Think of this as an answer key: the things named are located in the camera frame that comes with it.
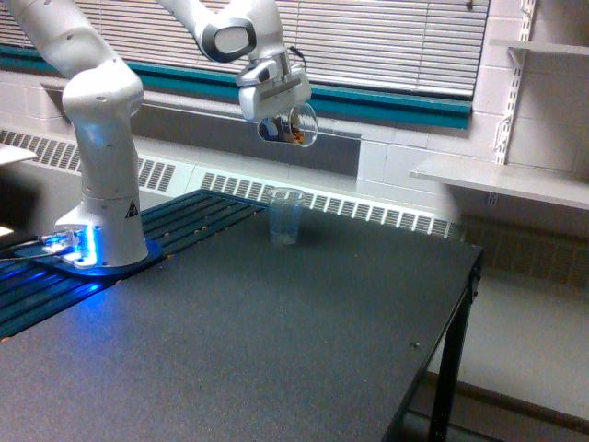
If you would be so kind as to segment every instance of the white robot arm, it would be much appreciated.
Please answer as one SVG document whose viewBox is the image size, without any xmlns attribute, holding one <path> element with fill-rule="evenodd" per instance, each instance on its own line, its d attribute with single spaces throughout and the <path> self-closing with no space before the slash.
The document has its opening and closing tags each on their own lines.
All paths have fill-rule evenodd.
<svg viewBox="0 0 589 442">
<path fill-rule="evenodd" d="M 56 224 L 57 230 L 76 232 L 80 242 L 62 258 L 79 268 L 119 268 L 143 260 L 148 249 L 130 123 L 143 102 L 141 80 L 73 0 L 4 1 L 42 57 L 71 80 L 63 103 L 75 127 L 83 192 L 80 205 Z M 249 57 L 237 77 L 239 100 L 245 118 L 260 122 L 263 139 L 303 146 L 315 141 L 317 118 L 306 104 L 311 87 L 303 66 L 289 63 L 274 0 L 233 0 L 219 14 L 197 0 L 158 1 L 211 60 Z M 57 242 L 47 250 L 69 245 Z"/>
<path fill-rule="evenodd" d="M 192 34 L 202 53 L 219 63 L 247 56 L 237 76 L 246 120 L 260 122 L 267 141 L 311 145 L 317 117 L 306 104 L 311 86 L 305 68 L 291 66 L 275 0 L 232 0 L 218 14 L 199 0 L 157 0 Z"/>
<path fill-rule="evenodd" d="M 63 103 L 82 162 L 82 202 L 56 228 L 81 232 L 82 244 L 63 259 L 80 268 L 141 261 L 148 250 L 131 133 L 131 116 L 143 101 L 141 80 L 72 0 L 5 2 L 43 58 L 71 80 Z"/>
</svg>

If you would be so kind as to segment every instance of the window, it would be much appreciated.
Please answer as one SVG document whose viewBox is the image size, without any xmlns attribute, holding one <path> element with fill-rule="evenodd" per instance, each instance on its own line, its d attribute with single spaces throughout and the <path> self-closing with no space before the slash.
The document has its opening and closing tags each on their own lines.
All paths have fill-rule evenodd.
<svg viewBox="0 0 589 442">
<path fill-rule="evenodd" d="M 237 72 L 214 64 L 155 0 L 76 0 L 128 61 Z M 204 0 L 220 9 L 228 0 Z M 315 83 L 471 99 L 490 0 L 278 0 L 287 45 Z M 29 46 L 0 6 L 0 44 Z"/>
</svg>

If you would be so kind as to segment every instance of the clear plastic cup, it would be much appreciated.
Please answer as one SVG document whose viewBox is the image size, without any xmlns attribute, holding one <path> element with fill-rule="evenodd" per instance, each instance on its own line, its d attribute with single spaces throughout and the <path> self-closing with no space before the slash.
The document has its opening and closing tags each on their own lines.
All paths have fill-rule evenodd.
<svg viewBox="0 0 589 442">
<path fill-rule="evenodd" d="M 308 103 L 295 106 L 287 112 L 261 121 L 258 135 L 264 141 L 309 147 L 317 140 L 317 115 Z"/>
<path fill-rule="evenodd" d="M 279 188 L 267 194 L 272 244 L 279 246 L 296 244 L 305 193 L 297 189 Z"/>
</svg>

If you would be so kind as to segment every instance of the blue stripe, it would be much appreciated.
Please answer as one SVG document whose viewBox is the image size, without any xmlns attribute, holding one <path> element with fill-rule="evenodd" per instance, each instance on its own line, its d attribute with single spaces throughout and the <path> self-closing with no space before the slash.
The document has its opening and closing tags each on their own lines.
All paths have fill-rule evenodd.
<svg viewBox="0 0 589 442">
<path fill-rule="evenodd" d="M 208 99 L 237 100 L 235 76 L 216 72 L 129 62 L 146 87 L 169 92 L 188 93 Z M 44 74 L 56 71 L 45 63 L 33 49 L 0 45 L 0 67 L 32 70 Z M 412 124 L 468 128 L 472 103 L 459 99 L 438 99 L 394 94 L 351 87 L 313 87 L 311 104 L 319 114 L 343 119 L 366 119 L 375 122 L 403 122 Z"/>
</svg>

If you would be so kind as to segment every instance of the white shelf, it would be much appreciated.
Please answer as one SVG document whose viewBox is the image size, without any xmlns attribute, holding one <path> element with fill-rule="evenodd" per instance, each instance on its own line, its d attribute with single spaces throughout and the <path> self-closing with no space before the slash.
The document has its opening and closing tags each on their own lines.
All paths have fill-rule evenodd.
<svg viewBox="0 0 589 442">
<path fill-rule="evenodd" d="M 410 175 L 479 191 L 589 210 L 589 180 L 521 166 L 502 166 L 473 158 L 436 156 Z"/>
<path fill-rule="evenodd" d="M 33 159 L 35 157 L 37 156 L 27 149 L 0 144 L 0 166 Z"/>
<path fill-rule="evenodd" d="M 581 55 L 589 57 L 589 47 L 571 46 L 568 44 L 540 43 L 536 41 L 518 41 L 491 39 L 491 46 L 503 46 L 509 49 L 520 51 L 531 51 L 540 53 L 554 53 L 561 55 Z"/>
</svg>

